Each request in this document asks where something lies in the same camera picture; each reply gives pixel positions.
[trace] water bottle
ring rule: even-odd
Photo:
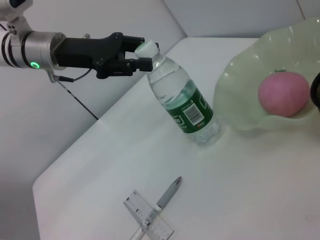
[[[220,124],[188,73],[162,55],[152,40],[142,43],[134,53],[137,58],[152,58],[153,71],[147,73],[149,85],[186,136],[197,144],[218,138]]]

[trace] ruler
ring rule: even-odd
[[[136,190],[133,190],[123,204],[140,226],[153,210]],[[174,230],[160,216],[157,216],[148,229],[143,229],[143,231],[150,240],[168,240],[174,233]]]

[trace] bottle neck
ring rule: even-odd
[[[160,53],[160,50],[159,50],[158,53],[157,53],[156,55],[154,55],[153,58],[152,58],[153,70],[155,70],[156,68],[158,68],[165,60],[166,60],[166,57],[163,56],[163,55]]]

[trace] pen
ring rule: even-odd
[[[148,228],[153,220],[159,215],[159,213],[162,211],[162,209],[165,208],[165,206],[168,204],[170,199],[173,197],[175,192],[178,190],[180,183],[181,183],[182,177],[178,177],[171,185],[170,187],[165,191],[165,193],[162,195],[162,197],[159,199],[159,201],[156,203],[155,208],[150,212],[149,216],[145,219],[145,221],[142,223],[144,228]],[[130,238],[130,240],[140,240],[144,236],[145,232],[142,227],[139,227],[134,235]]]

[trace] translucent bowl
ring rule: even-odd
[[[238,130],[275,130],[306,124],[318,114],[311,100],[289,118],[272,115],[259,103],[260,84],[281,69],[303,75],[311,85],[320,72],[320,18],[269,32],[235,56],[215,87],[216,114]]]

